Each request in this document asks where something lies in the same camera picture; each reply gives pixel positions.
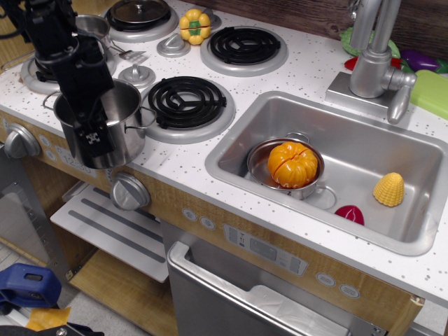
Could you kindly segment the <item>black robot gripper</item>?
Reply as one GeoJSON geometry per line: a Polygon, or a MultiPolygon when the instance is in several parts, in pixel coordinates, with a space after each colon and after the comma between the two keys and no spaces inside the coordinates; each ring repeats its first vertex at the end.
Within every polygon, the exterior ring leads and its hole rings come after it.
{"type": "Polygon", "coordinates": [[[98,158],[116,149],[100,97],[113,79],[92,33],[76,26],[70,1],[7,1],[6,16],[15,25],[7,37],[22,35],[32,43],[36,59],[53,73],[75,118],[74,153],[98,158]]]}

